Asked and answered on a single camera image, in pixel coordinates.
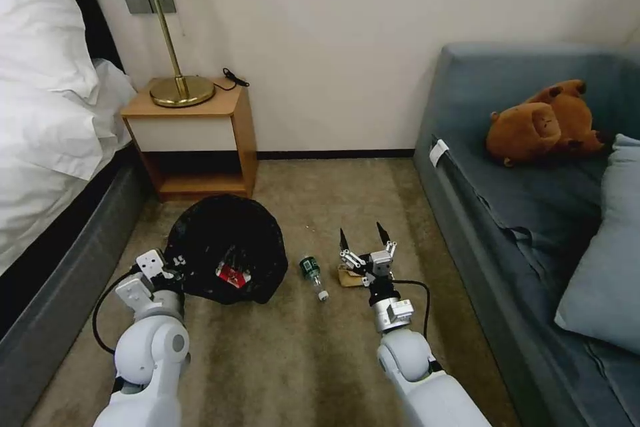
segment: brown teddy bear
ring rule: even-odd
[[[593,116],[581,98],[586,90],[582,80],[567,80],[544,89],[525,102],[545,102],[553,108],[561,131],[554,151],[587,155],[605,146],[598,138],[599,133],[591,129]]]
[[[532,161],[551,151],[561,139],[560,125],[548,103],[524,103],[491,114],[486,146],[506,167]]]

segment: gray sofa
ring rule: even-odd
[[[640,356],[553,323],[599,226],[607,152],[507,169],[485,152],[489,115],[579,78],[597,129],[640,138],[638,59],[566,43],[458,43],[438,61],[415,165],[524,427],[640,426]],[[433,167],[438,139],[449,151]]]

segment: black trash bag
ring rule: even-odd
[[[173,224],[165,259],[184,274],[186,294],[220,304],[267,303],[288,264],[275,218],[235,195],[208,197],[187,209]]]

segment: brass lamp base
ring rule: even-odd
[[[213,82],[204,77],[180,76],[157,82],[149,94],[151,100],[161,107],[191,107],[213,97],[215,86]]]

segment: lamp stem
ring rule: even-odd
[[[160,26],[162,27],[162,34],[165,37],[167,48],[169,49],[169,56],[171,57],[171,63],[173,64],[173,71],[175,73],[175,84],[178,88],[180,97],[187,98],[189,96],[189,90],[187,88],[187,82],[180,72],[180,65],[178,65],[178,59],[175,56],[175,50],[173,48],[173,42],[171,41],[171,35],[169,34],[169,28],[167,26],[167,20],[165,19],[165,12],[162,10],[160,0],[153,0],[153,6],[158,14],[158,20],[160,20]]]

